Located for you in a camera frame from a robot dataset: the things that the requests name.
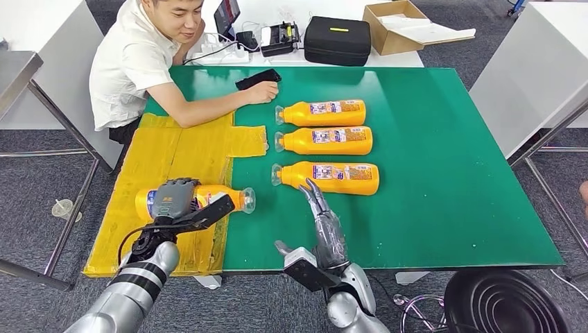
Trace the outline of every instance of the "white shirt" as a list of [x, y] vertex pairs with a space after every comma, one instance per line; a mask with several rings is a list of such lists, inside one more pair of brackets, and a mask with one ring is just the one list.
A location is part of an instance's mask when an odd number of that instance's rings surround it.
[[126, 0], [90, 71], [95, 129], [124, 126], [143, 114], [146, 89], [172, 82], [168, 70], [179, 49], [147, 18], [140, 0]]

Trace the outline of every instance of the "green table mat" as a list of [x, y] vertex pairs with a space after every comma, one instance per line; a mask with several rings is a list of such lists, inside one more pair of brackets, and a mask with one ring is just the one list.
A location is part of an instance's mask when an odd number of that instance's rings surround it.
[[[172, 67], [187, 99], [233, 92], [234, 82], [264, 67]], [[276, 67], [280, 93], [248, 105], [236, 126], [267, 127], [262, 157], [235, 158], [232, 186], [253, 187], [257, 208], [231, 215], [225, 271], [280, 270], [273, 242], [315, 244], [313, 218], [296, 189], [270, 182], [272, 164], [368, 162], [378, 166], [373, 196], [325, 194], [341, 219], [350, 259], [363, 268], [436, 269], [563, 264], [517, 179], [453, 69]], [[374, 135], [366, 156], [275, 152], [276, 105], [363, 99]], [[146, 112], [165, 114], [153, 101]]]

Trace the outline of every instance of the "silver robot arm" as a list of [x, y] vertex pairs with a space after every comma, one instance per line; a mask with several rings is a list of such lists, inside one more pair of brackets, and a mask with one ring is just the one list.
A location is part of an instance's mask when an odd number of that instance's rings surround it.
[[306, 196], [314, 215], [316, 256], [306, 248], [291, 250], [284, 242], [275, 246], [284, 256], [284, 272], [310, 291], [323, 290], [329, 296], [327, 313], [344, 333], [389, 332], [376, 318], [376, 300], [363, 269], [347, 258], [345, 237], [339, 218], [329, 208], [316, 184], [306, 179]]
[[153, 223], [141, 229], [131, 252], [120, 260], [119, 270], [98, 300], [65, 332], [139, 330], [169, 275], [178, 266], [177, 235], [207, 229], [235, 209], [228, 195], [219, 194], [208, 206], [192, 212], [190, 202], [197, 184], [194, 179], [178, 178], [159, 187], [152, 208]]
[[175, 243], [165, 241], [147, 260], [124, 264], [82, 318], [66, 333], [136, 332], [167, 278], [180, 261]]

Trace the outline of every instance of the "yellow mat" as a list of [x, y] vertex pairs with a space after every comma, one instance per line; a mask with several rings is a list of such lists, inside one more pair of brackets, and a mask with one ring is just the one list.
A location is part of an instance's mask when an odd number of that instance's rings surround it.
[[[142, 221], [136, 213], [135, 196], [140, 189], [156, 189], [167, 179], [179, 177], [230, 186], [232, 157], [265, 155], [267, 147], [265, 126], [235, 127], [232, 113], [189, 129], [180, 128], [170, 117], [145, 114], [116, 179], [83, 273], [93, 278], [114, 275], [123, 237], [150, 222]], [[227, 218], [208, 230], [179, 235], [180, 263], [174, 275], [219, 273], [226, 227]], [[123, 254], [138, 236], [129, 238]]]

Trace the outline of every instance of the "black zipper case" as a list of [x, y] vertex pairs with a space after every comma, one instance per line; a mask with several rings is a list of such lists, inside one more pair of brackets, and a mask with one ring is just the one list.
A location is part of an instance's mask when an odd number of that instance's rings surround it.
[[363, 66], [372, 50], [365, 21], [313, 16], [304, 33], [304, 57], [310, 62]]

